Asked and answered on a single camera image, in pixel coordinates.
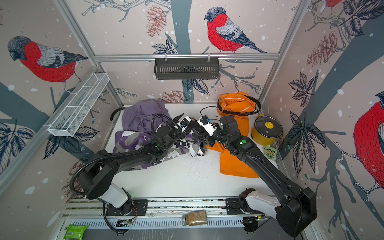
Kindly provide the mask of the lilac purple trousers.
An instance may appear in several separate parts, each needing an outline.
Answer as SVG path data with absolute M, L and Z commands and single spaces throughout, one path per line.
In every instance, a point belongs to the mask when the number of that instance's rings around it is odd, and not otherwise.
M 170 117 L 163 102 L 158 100 L 143 100 L 125 108 L 122 116 L 124 131 L 151 133 L 151 122 L 155 115 L 162 114 Z

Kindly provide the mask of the purple camouflage trousers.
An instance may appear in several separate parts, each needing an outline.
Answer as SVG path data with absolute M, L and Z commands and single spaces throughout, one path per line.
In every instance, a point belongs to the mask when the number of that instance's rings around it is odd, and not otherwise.
M 118 172 L 144 170 L 187 154 L 191 157 L 203 157 L 206 154 L 205 141 L 197 135 L 193 125 L 192 131 L 184 139 L 175 142 L 168 150 L 160 150 L 156 145 L 156 130 L 169 123 L 154 124 L 150 134 L 117 132 L 113 154 L 122 156 Z

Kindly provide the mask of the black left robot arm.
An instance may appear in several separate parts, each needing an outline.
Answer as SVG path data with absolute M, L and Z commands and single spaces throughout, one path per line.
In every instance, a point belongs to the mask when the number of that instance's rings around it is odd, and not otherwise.
M 103 202 L 104 221 L 117 235 L 124 235 L 126 231 L 114 228 L 108 221 L 107 206 L 114 206 L 122 215 L 138 210 L 133 204 L 131 195 L 112 181 L 120 172 L 131 171 L 141 165 L 156 165 L 168 154 L 175 142 L 185 137 L 186 134 L 179 125 L 181 116 L 166 119 L 170 120 L 170 123 L 152 129 L 152 138 L 147 145 L 125 153 L 109 154 L 106 151 L 99 151 L 97 157 L 78 169 L 70 180 L 70 191 L 74 195 Z

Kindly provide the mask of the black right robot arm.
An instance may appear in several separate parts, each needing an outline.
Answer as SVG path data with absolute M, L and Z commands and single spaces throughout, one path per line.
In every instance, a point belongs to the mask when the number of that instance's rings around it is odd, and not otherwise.
M 249 166 L 274 193 L 273 197 L 244 192 L 251 210 L 267 214 L 279 223 L 291 237 L 297 237 L 317 218 L 316 195 L 310 188 L 301 188 L 291 181 L 261 152 L 247 136 L 241 134 L 233 116 L 224 116 L 219 124 L 212 124 L 207 116 L 192 119 L 188 126 L 206 143 L 222 144 L 231 155 Z

